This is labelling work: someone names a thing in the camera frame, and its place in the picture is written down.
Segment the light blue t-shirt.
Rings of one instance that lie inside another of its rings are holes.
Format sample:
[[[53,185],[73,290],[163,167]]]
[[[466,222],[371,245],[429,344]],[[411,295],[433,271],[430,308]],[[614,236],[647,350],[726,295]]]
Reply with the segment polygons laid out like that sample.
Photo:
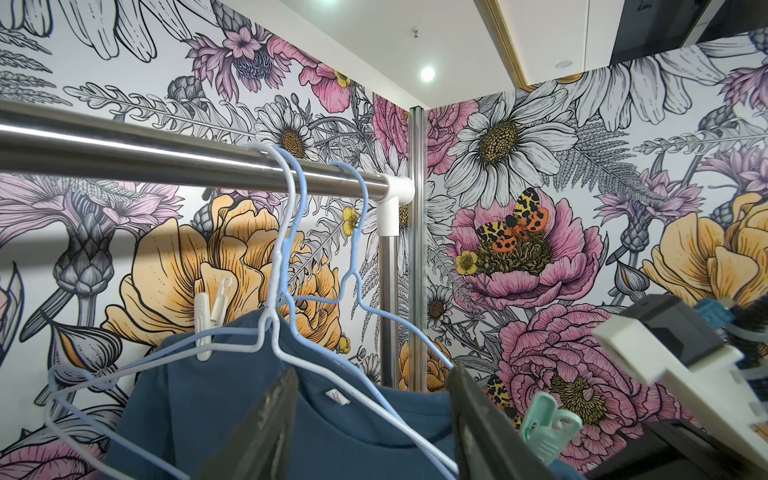
[[[296,370],[288,394],[286,355],[332,368],[282,327],[277,347],[254,353],[259,313],[219,335],[211,358],[195,357],[142,371],[105,463],[134,479],[196,477],[215,457],[267,455],[271,441],[288,452],[290,479],[435,479],[437,468],[394,426],[332,382]]]

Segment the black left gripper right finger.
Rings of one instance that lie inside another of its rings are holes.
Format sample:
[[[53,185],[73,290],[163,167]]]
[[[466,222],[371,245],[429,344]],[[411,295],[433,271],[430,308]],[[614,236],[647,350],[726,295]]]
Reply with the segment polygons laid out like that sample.
[[[452,405],[455,458],[460,480],[530,480],[555,476],[528,448],[507,416],[466,369],[455,365],[446,380]]]

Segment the white plastic clothespin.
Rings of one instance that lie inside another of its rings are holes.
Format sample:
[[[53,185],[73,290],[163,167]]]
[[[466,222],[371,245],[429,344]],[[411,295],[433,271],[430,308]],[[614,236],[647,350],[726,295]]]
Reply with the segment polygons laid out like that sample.
[[[195,333],[218,328],[225,323],[229,306],[229,291],[234,284],[231,277],[224,278],[218,290],[211,299],[206,291],[197,293],[194,297],[194,329]]]

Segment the teal plastic clothespin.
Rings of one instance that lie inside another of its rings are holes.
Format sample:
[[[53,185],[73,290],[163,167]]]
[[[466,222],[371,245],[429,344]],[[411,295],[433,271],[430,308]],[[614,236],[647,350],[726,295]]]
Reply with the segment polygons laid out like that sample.
[[[526,411],[519,433],[535,456],[549,466],[580,433],[582,426],[578,415],[560,409],[548,393],[538,392]]]

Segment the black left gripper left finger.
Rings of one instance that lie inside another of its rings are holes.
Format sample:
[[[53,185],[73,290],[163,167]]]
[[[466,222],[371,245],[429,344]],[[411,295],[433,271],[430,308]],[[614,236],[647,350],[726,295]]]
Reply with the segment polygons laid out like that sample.
[[[298,400],[298,377],[281,372],[198,479],[286,479]]]

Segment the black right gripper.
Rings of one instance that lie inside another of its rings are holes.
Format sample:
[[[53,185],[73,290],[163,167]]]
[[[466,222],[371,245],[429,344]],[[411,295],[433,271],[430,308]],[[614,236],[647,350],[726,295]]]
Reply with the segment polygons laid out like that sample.
[[[643,435],[585,474],[588,479],[765,479],[767,471],[684,420],[645,422]]]

